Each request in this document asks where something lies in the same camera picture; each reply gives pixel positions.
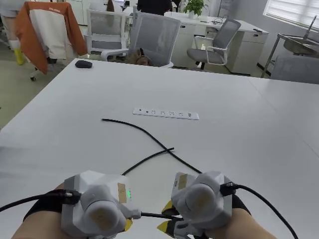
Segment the gray mesh chair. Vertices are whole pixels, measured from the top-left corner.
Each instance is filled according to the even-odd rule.
[[[195,37],[196,49],[188,49],[187,55],[197,63],[201,62],[201,69],[205,67],[205,63],[213,65],[226,65],[227,64],[227,50],[232,39],[236,35],[241,24],[235,20],[227,19],[220,28],[217,36],[213,38],[207,38],[202,36]],[[207,46],[206,50],[198,48],[198,40],[205,39],[212,43],[211,46]]]
[[[126,47],[124,13],[88,9],[87,17],[88,35],[85,40],[89,53]]]
[[[144,12],[138,13],[138,18],[132,29],[131,44],[128,49],[105,50],[101,57],[107,60],[108,56],[122,53],[133,53],[142,48],[157,67],[172,67],[170,61],[174,44],[177,38],[180,21]]]
[[[278,56],[270,79],[319,84],[319,59]]]

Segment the window blind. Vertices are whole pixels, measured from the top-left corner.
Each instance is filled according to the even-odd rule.
[[[319,0],[268,0],[264,15],[301,27],[318,15],[313,28],[319,30]]]

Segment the power strip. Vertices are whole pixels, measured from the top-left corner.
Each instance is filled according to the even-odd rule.
[[[140,116],[155,116],[155,117],[166,117],[166,118],[177,118],[187,120],[199,120],[198,113],[188,111],[166,111],[149,108],[135,108],[133,110],[134,115]]]

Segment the yellow shoe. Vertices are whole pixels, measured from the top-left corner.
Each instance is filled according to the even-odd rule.
[[[20,49],[14,49],[14,54],[16,57],[16,62],[19,66],[22,66],[24,64],[24,57]]]

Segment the jacket on chair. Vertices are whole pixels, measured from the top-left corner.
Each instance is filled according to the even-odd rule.
[[[15,33],[22,52],[44,74],[48,57],[69,59],[87,53],[81,30],[67,2],[25,2],[16,17]]]

